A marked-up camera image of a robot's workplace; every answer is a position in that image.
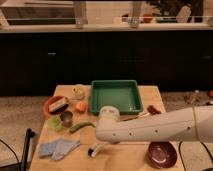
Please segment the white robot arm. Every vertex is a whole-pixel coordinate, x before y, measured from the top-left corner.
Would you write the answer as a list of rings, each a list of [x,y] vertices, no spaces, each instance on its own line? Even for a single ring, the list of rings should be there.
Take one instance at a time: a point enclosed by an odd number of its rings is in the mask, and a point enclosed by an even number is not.
[[[128,121],[115,107],[100,110],[96,138],[106,142],[201,141],[213,143],[213,106],[188,107]]]

